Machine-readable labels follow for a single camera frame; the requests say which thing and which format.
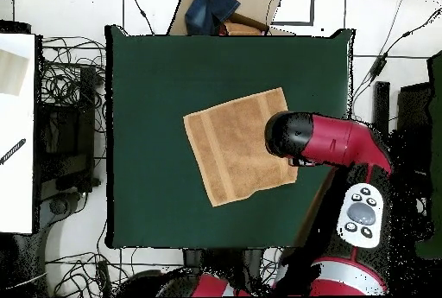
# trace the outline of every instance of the floor tile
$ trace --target floor tile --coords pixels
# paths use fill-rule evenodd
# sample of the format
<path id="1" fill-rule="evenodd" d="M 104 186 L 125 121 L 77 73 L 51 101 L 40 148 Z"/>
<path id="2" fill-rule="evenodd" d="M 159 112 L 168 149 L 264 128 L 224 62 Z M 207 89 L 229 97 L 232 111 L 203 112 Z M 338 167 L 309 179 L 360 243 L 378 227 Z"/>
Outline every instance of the floor tile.
<path id="1" fill-rule="evenodd" d="M 324 37 L 333 35 L 343 27 L 344 0 L 314 0 L 313 26 L 274 26 L 297 35 Z"/>
<path id="2" fill-rule="evenodd" d="M 123 22 L 123 0 L 16 0 L 16 20 L 29 23 L 35 34 L 105 43 L 104 25 Z"/>
<path id="3" fill-rule="evenodd" d="M 400 0 L 347 0 L 346 25 L 356 29 L 355 54 L 379 54 Z M 403 0 L 386 48 L 402 34 L 423 24 L 442 7 L 442 0 Z M 442 15 L 403 38 L 390 55 L 430 56 L 442 49 Z"/>
<path id="4" fill-rule="evenodd" d="M 0 0 L 0 20 L 12 21 L 12 0 Z"/>
<path id="5" fill-rule="evenodd" d="M 136 0 L 146 13 L 154 33 L 164 35 L 170 26 L 179 0 Z M 146 19 L 134 0 L 124 0 L 124 30 L 129 35 L 150 35 Z"/>

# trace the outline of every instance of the black cable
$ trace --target black cable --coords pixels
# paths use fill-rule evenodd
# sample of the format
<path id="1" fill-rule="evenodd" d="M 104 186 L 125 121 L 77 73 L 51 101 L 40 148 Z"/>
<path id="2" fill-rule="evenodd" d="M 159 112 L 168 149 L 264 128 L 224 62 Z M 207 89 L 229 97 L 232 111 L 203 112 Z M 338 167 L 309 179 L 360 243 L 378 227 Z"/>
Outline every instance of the black cable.
<path id="1" fill-rule="evenodd" d="M 107 226 L 107 220 L 104 222 L 103 230 L 101 231 L 100 237 L 99 237 L 98 240 L 97 240 L 97 251 L 98 251 L 98 254 L 101 254 L 101 252 L 100 252 L 100 248 L 99 248 L 99 243 L 100 243 L 100 239 L 101 239 L 101 237 L 102 237 L 103 234 L 104 234 L 104 230 L 106 229 L 106 226 Z"/>
<path id="2" fill-rule="evenodd" d="M 85 39 L 96 46 L 100 46 L 101 48 L 104 48 L 104 49 L 106 48 L 101 42 L 94 41 L 93 39 L 89 39 L 88 37 L 84 37 L 84 36 L 48 37 L 48 38 L 44 38 L 43 40 L 44 40 L 44 42 L 54 42 L 54 41 L 63 40 L 63 39 Z"/>
<path id="3" fill-rule="evenodd" d="M 56 262 L 59 262 L 59 261 L 64 260 L 64 259 L 68 259 L 69 257 L 83 257 L 83 256 L 86 256 L 86 255 L 91 255 L 91 254 L 92 255 L 96 255 L 95 252 L 91 252 L 91 251 L 89 251 L 89 252 L 82 252 L 81 254 L 70 255 L 68 257 L 60 257 L 58 259 L 54 259 L 54 260 L 51 260 L 51 261 L 45 262 L 45 263 L 46 264 L 56 263 Z"/>
<path id="4" fill-rule="evenodd" d="M 412 33 L 416 32 L 419 29 L 424 28 L 428 23 L 433 22 L 436 17 L 438 17 L 440 14 L 442 13 L 442 9 L 438 9 L 435 10 L 432 15 L 428 18 L 428 20 L 426 20 L 424 23 L 422 23 L 419 27 L 417 27 L 416 29 L 407 31 L 405 34 L 401 35 L 393 44 L 391 44 L 390 48 L 387 49 L 387 51 L 385 52 L 386 54 L 391 50 L 391 48 L 400 40 L 403 39 L 404 37 L 407 37 L 409 35 L 411 35 Z"/>
<path id="5" fill-rule="evenodd" d="M 395 16 L 393 17 L 393 21 L 391 22 L 391 26 L 390 26 L 390 30 L 388 31 L 388 35 L 387 35 L 387 38 L 385 39 L 385 42 L 383 43 L 383 45 L 382 45 L 382 48 L 381 48 L 381 50 L 379 51 L 379 54 L 377 55 L 378 56 L 378 58 L 376 58 L 376 60 L 375 60 L 375 64 L 373 65 L 373 67 L 375 66 L 375 65 L 381 65 L 381 59 L 382 59 L 382 57 L 380 58 L 380 55 L 381 55 L 381 53 L 382 53 L 382 50 L 385 48 L 385 46 L 387 45 L 387 41 L 388 41 L 388 39 L 389 39 L 389 37 L 390 37 L 390 35 L 391 35 L 391 31 L 393 30 L 393 27 L 394 27 L 394 25 L 395 25 L 395 21 L 396 21 L 396 17 L 397 17 L 397 14 L 399 13 L 399 9 L 400 9 L 400 7 L 401 7 L 401 5 L 402 5 L 402 1 L 403 0 L 400 0 L 400 2 L 399 2 L 399 4 L 398 4 L 398 6 L 397 6 L 397 9 L 396 9 L 396 12 L 395 12 Z M 371 83 L 375 80 L 375 78 L 376 78 L 376 76 L 374 76 L 374 77 L 369 77 L 369 75 L 370 75 L 370 73 L 374 70 L 373 69 L 373 67 L 367 72 L 367 74 L 365 74 L 365 77 L 363 78 L 363 81 L 361 82 L 361 84 L 359 85 L 359 87 L 353 92 L 353 96 L 355 96 L 354 98 L 353 98 L 353 102 L 352 102 L 352 104 L 351 104 L 351 114 L 354 116 L 354 117 L 357 117 L 357 115 L 356 115 L 356 113 L 355 113 L 355 104 L 356 104 L 356 101 L 357 101 L 357 98 L 359 98 L 359 96 L 361 96 L 361 94 L 365 91 L 365 90 L 367 90 L 367 88 L 369 88 L 369 86 L 371 85 Z M 361 89 L 361 87 L 363 86 L 363 85 L 365 85 L 365 83 L 367 83 L 369 81 L 369 84 L 361 91 L 361 92 L 359 92 L 359 90 Z"/>
<path id="6" fill-rule="evenodd" d="M 130 267 L 132 268 L 132 275 L 135 274 L 135 271 L 134 271 L 134 255 L 135 255 L 137 250 L 138 250 L 138 248 L 135 248 L 134 251 L 132 252 L 132 255 L 130 256 Z"/>
<path id="7" fill-rule="evenodd" d="M 85 209 L 86 204 L 87 204 L 87 198 L 89 198 L 89 193 L 86 193 L 86 196 L 85 196 L 85 204 L 83 205 L 83 207 L 82 207 L 80 210 L 74 212 L 73 214 L 80 213 L 81 211 L 83 211 L 83 210 Z"/>
<path id="8" fill-rule="evenodd" d="M 270 11 L 270 5 L 272 4 L 273 0 L 270 0 L 270 2 L 268 3 L 268 7 L 267 7 L 267 15 L 266 15 L 266 25 L 267 25 L 267 21 L 268 21 L 268 12 Z M 270 33 L 270 35 L 272 35 L 272 33 L 270 32 L 270 25 L 268 26 L 268 31 Z"/>
<path id="9" fill-rule="evenodd" d="M 150 26 L 150 22 L 148 21 L 148 17 L 146 16 L 146 12 L 144 12 L 142 10 L 142 8 L 140 7 L 140 5 L 138 4 L 138 2 L 136 0 L 134 0 L 134 2 L 136 3 L 136 7 L 138 7 L 138 9 L 140 10 L 140 13 L 142 14 L 142 16 L 146 19 L 146 21 L 148 22 L 148 27 L 150 28 L 150 32 L 152 33 L 152 35 L 155 35 L 154 30 L 152 29 L 152 26 Z"/>
<path id="10" fill-rule="evenodd" d="M 105 67 L 104 67 L 104 54 L 102 51 L 103 44 L 93 41 L 91 39 L 85 37 L 74 37 L 74 38 L 82 38 L 87 40 L 86 42 L 81 42 L 74 46 L 68 47 L 66 43 L 66 39 L 64 37 L 56 37 L 49 38 L 44 40 L 45 49 L 54 50 L 57 55 L 56 57 L 50 60 L 44 60 L 43 63 L 43 80 L 42 80 L 42 90 L 41 90 L 41 100 L 43 102 L 50 102 L 51 100 L 56 105 L 70 105 L 77 106 L 79 109 L 82 109 L 79 99 L 84 98 L 86 101 L 89 101 L 90 105 L 92 105 L 98 114 L 99 120 L 96 118 L 97 123 L 99 124 L 98 130 L 95 129 L 96 132 L 104 134 L 104 151 L 103 154 L 98 159 L 98 162 L 94 165 L 96 168 L 99 163 L 102 161 L 104 154 L 107 149 L 107 135 L 103 128 L 103 118 L 105 111 L 105 102 L 103 102 L 102 94 L 94 91 L 95 93 L 95 102 L 92 102 L 89 97 L 87 97 L 79 88 L 80 88 L 80 72 L 79 67 L 94 67 L 96 69 L 97 77 L 100 77 L 100 81 L 98 83 L 103 84 L 104 86 L 104 75 L 105 75 Z M 50 42 L 61 41 L 64 47 L 52 47 L 49 45 Z M 94 58 L 93 60 L 89 58 L 78 58 L 75 62 L 73 62 L 72 51 L 77 48 L 82 48 L 85 45 L 95 45 L 95 47 L 99 51 L 99 56 Z M 82 60 L 89 62 L 88 65 L 80 64 Z"/>
<path id="11" fill-rule="evenodd" d="M 61 279 L 61 281 L 55 286 L 55 288 L 54 288 L 54 295 L 57 295 L 57 293 L 59 292 L 61 286 L 62 286 L 64 283 L 71 281 L 71 282 L 73 282 L 73 284 L 75 284 L 75 286 L 77 287 L 77 290 L 76 290 L 75 292 L 69 294 L 69 295 L 63 295 L 63 297 L 68 297 L 68 296 L 75 295 L 75 294 L 79 293 L 79 298 L 84 298 L 84 291 L 85 291 L 85 290 L 87 290 L 87 292 L 88 292 L 88 294 L 89 294 L 90 297 L 102 297 L 102 292 L 103 292 L 103 290 L 104 290 L 104 285 L 103 285 L 103 286 L 100 285 L 101 283 L 100 283 L 100 279 L 99 279 L 99 277 L 98 277 L 98 273 L 99 273 L 99 272 L 98 272 L 98 268 L 97 268 L 97 265 L 98 265 L 97 257 L 101 257 L 101 258 L 103 258 L 103 259 L 106 261 L 106 263 L 107 263 L 108 265 L 110 265 L 111 267 L 114 267 L 115 269 L 120 270 L 120 273 L 123 273 L 123 274 L 125 275 L 125 277 L 122 277 L 122 276 L 121 276 L 121 280 L 123 280 L 123 279 L 129 279 L 129 275 L 125 272 L 125 270 L 124 270 L 123 268 L 118 268 L 117 266 L 112 265 L 111 263 L 109 263 L 109 260 L 108 260 L 106 257 L 104 257 L 103 255 L 101 255 L 101 254 L 96 254 L 96 253 L 90 252 L 90 253 L 83 253 L 83 254 L 78 254 L 78 255 L 87 255 L 87 254 L 92 254 L 92 256 L 89 257 L 85 262 L 83 262 L 83 261 L 81 261 L 81 260 L 77 260 L 77 261 L 73 264 L 72 268 L 70 268 L 70 269 L 65 273 L 65 275 L 63 276 L 63 278 Z M 96 275 L 95 275 L 95 277 L 90 276 L 89 273 L 87 272 L 87 270 L 85 269 L 85 266 L 86 266 L 86 265 L 87 265 L 92 259 L 95 260 L 95 263 L 94 263 L 94 264 L 95 264 L 95 268 L 96 268 Z M 80 269 L 83 270 L 83 273 L 76 273 L 76 274 L 73 274 L 74 272 L 76 272 L 76 271 L 78 271 L 78 270 L 80 270 Z M 78 285 L 78 283 L 74 280 L 74 278 L 75 278 L 75 277 L 78 277 L 78 276 L 81 277 L 81 278 L 85 281 L 85 287 L 84 287 L 83 289 L 82 289 L 82 288 Z M 91 285 L 92 285 L 93 283 L 95 283 L 95 284 L 98 286 L 98 290 L 99 290 L 99 294 L 98 294 L 98 295 L 97 295 L 96 293 L 93 293 L 93 292 L 91 291 Z"/>

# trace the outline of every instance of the wire bundle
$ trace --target wire bundle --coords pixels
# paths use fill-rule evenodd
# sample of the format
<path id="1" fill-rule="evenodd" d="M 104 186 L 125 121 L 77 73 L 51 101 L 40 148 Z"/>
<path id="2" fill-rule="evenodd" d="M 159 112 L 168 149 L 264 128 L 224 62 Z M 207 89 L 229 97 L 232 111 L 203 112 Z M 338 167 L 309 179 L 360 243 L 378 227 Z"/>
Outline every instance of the wire bundle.
<path id="1" fill-rule="evenodd" d="M 273 260 L 269 260 L 266 257 L 262 258 L 262 267 L 261 267 L 261 273 L 260 273 L 260 277 L 262 279 L 262 283 L 266 284 L 266 283 L 272 283 L 272 281 L 275 280 L 276 278 L 276 272 L 278 270 L 278 251 L 282 252 L 282 248 L 278 247 L 275 250 L 275 253 L 273 255 Z"/>
<path id="2" fill-rule="evenodd" d="M 100 271 L 98 269 L 98 262 L 100 262 L 100 261 L 105 261 L 106 265 L 108 267 L 112 267 L 112 268 L 118 270 L 120 273 L 118 282 L 110 282 L 111 289 L 112 289 L 113 293 L 115 293 L 115 291 L 121 285 L 123 280 L 130 278 L 128 273 L 122 267 L 121 250 L 120 250 L 120 264 L 115 265 L 115 264 L 111 263 L 101 253 L 101 251 L 99 249 L 99 242 L 104 235 L 104 230 L 106 229 L 106 226 L 107 226 L 107 221 L 104 222 L 103 230 L 101 231 L 101 234 L 97 240 L 97 252 L 84 252 L 81 254 L 72 255 L 69 257 L 61 257 L 59 259 L 55 259 L 50 262 L 46 262 L 46 264 L 57 263 L 57 262 L 61 262 L 62 260 L 65 260 L 65 259 L 71 258 L 71 257 L 82 257 L 82 256 L 86 256 L 86 255 L 90 256 L 86 261 L 82 261 L 79 259 L 75 261 L 72 268 L 70 268 L 65 273 L 65 275 L 63 275 L 63 277 L 61 278 L 61 281 L 55 286 L 54 297 L 71 297 L 71 296 L 76 295 L 78 298 L 85 298 L 85 297 L 102 298 L 103 291 L 108 286 L 101 283 L 101 281 L 106 280 L 106 276 L 100 277 L 101 275 L 100 275 Z M 86 265 L 94 265 L 95 266 L 95 274 L 93 276 L 91 276 L 91 274 L 86 270 L 86 268 L 85 268 Z M 84 282 L 85 286 L 80 287 L 78 280 L 82 280 Z M 75 290 L 72 293 L 69 293 L 68 295 L 60 295 L 59 292 L 60 292 L 61 286 L 63 284 L 65 284 L 66 282 L 72 282 L 75 285 L 75 287 L 77 288 L 77 290 Z M 92 292 L 93 285 L 96 285 L 96 287 L 98 289 L 98 293 Z"/>
<path id="3" fill-rule="evenodd" d="M 83 39 L 85 41 L 74 46 L 68 46 L 66 41 L 69 39 Z M 62 44 L 61 46 L 50 45 L 58 41 Z M 84 57 L 74 60 L 73 50 L 77 51 L 81 49 L 98 50 L 99 55 L 92 60 Z M 98 83 L 102 85 L 105 90 L 105 46 L 100 42 L 83 36 L 45 38 L 43 39 L 43 50 L 56 52 L 56 56 L 53 60 L 45 58 L 43 61 L 41 85 L 41 102 L 43 104 L 71 106 L 77 107 L 80 110 L 83 109 L 79 100 L 80 95 L 83 95 L 83 97 L 89 101 L 91 100 L 79 89 L 81 67 L 95 68 L 97 76 L 99 77 Z M 96 167 L 102 159 L 105 159 L 104 154 L 107 148 L 107 135 L 104 128 L 106 110 L 104 94 L 99 93 L 97 90 L 94 93 L 95 102 L 91 102 L 91 104 L 93 104 L 98 114 L 98 117 L 95 117 L 95 121 L 98 124 L 95 131 L 104 134 L 104 152 L 100 157 L 95 157 L 98 159 L 98 162 L 95 164 Z M 54 125 L 54 130 L 57 130 L 57 123 L 52 118 L 51 124 Z"/>

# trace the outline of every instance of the cardboard box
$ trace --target cardboard box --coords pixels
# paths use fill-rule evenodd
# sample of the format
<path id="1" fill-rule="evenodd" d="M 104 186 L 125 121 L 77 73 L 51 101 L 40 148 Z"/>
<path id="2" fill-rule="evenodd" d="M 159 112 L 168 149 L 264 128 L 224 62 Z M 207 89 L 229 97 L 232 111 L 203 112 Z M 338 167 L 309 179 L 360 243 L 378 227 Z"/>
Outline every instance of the cardboard box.
<path id="1" fill-rule="evenodd" d="M 194 0 L 180 0 L 168 35 L 187 35 L 185 15 Z M 280 0 L 237 0 L 240 5 L 229 20 L 251 26 L 271 35 L 293 35 L 287 31 L 270 28 Z"/>

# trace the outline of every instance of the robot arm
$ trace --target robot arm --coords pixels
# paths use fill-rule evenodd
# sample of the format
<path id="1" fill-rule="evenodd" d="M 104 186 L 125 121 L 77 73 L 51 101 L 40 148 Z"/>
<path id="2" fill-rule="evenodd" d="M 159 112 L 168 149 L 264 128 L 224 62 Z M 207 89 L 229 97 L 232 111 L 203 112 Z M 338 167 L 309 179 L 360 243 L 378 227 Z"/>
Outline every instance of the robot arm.
<path id="1" fill-rule="evenodd" d="M 328 164 L 348 170 L 340 190 L 329 194 L 338 199 L 327 203 L 333 209 L 319 210 L 329 213 L 332 231 L 313 260 L 312 266 L 321 271 L 310 294 L 385 294 L 392 168 L 376 133 L 350 120 L 284 111 L 269 119 L 265 139 L 270 154 L 286 157 L 294 166 Z"/>

